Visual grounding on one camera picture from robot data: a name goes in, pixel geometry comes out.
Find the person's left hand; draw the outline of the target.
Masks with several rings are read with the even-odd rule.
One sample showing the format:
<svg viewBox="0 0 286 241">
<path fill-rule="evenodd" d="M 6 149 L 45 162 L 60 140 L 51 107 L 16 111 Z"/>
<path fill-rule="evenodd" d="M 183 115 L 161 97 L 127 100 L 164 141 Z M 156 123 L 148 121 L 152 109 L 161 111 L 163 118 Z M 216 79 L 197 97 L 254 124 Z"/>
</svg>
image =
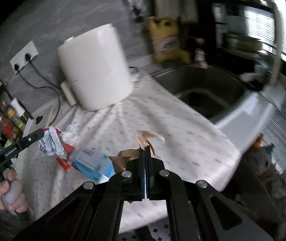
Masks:
<svg viewBox="0 0 286 241">
<path fill-rule="evenodd" d="M 29 206 L 16 176 L 13 168 L 5 171 L 5 180 L 0 182 L 0 209 L 6 212 L 24 213 Z"/>
</svg>

